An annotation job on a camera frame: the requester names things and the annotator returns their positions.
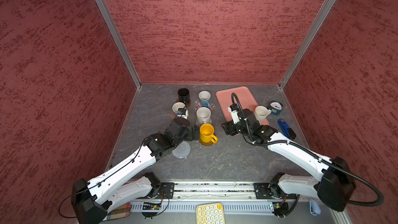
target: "clock face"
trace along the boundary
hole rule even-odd
[[[282,110],[282,106],[278,102],[272,102],[271,107],[278,109],[278,110]]]

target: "white mug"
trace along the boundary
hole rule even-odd
[[[179,108],[184,108],[184,107],[185,107],[184,103],[177,102],[177,103],[174,103],[174,105],[172,107],[172,110],[173,110],[174,113],[177,113]]]
[[[196,112],[196,124],[211,124],[211,111],[207,107],[201,107]]]
[[[254,116],[256,116],[256,119],[258,120],[258,122],[262,122],[263,120],[266,119],[266,117],[268,116],[268,114],[271,113],[271,110],[267,109],[266,107],[263,106],[258,106],[256,107],[256,109],[254,110]]]
[[[174,103],[174,105],[173,105],[173,107],[172,107],[172,110],[173,110],[173,112],[174,113],[179,113],[179,115],[180,115],[180,117],[181,117],[181,112],[178,112],[178,109],[179,108],[184,108],[185,107],[185,104],[184,103],[182,103],[182,102],[177,102],[177,103]],[[172,119],[174,119],[175,118],[175,114],[171,114],[171,118]],[[187,119],[189,118],[189,113],[188,113],[188,110],[186,110],[186,116],[187,116]]]

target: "mug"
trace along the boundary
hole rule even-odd
[[[202,124],[211,124],[211,111],[207,107],[201,107],[196,112],[196,123],[198,126]]]
[[[210,109],[210,93],[207,91],[202,91],[199,93],[200,105],[202,107],[207,107]]]
[[[177,113],[181,115],[182,112],[178,112],[178,109],[184,108],[184,107],[185,107],[185,104],[182,103],[182,102],[174,103],[174,105],[172,107],[172,110],[173,110],[174,114],[170,115],[171,119],[173,120],[176,117]],[[189,117],[188,110],[186,110],[186,116],[187,116],[187,119],[188,119],[188,117]]]
[[[256,119],[258,120],[258,122],[262,122],[263,120],[266,119],[266,117],[268,116],[268,114],[271,113],[271,110],[267,109],[266,107],[263,106],[258,106],[256,107],[256,109],[254,110],[254,116],[256,116]]]
[[[177,103],[174,103],[174,105],[172,107],[172,110],[173,110],[174,113],[177,113],[179,108],[184,108],[184,107],[185,107],[184,103],[177,102]]]
[[[218,138],[214,135],[214,127],[211,124],[203,124],[199,132],[199,139],[204,145],[210,145],[212,144],[211,142],[216,144],[218,142]]]
[[[191,99],[189,98],[189,90],[186,88],[180,88],[178,90],[178,101],[184,103],[185,105],[189,105]]]

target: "blue mug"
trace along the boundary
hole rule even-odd
[[[202,91],[199,93],[200,105],[202,107],[207,107],[210,109],[210,93],[207,91]]]

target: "clear plastic coaster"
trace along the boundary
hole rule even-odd
[[[189,155],[191,151],[191,146],[187,141],[183,141],[180,143],[179,146],[177,146],[173,151],[173,156],[177,158],[185,158],[186,156]]]

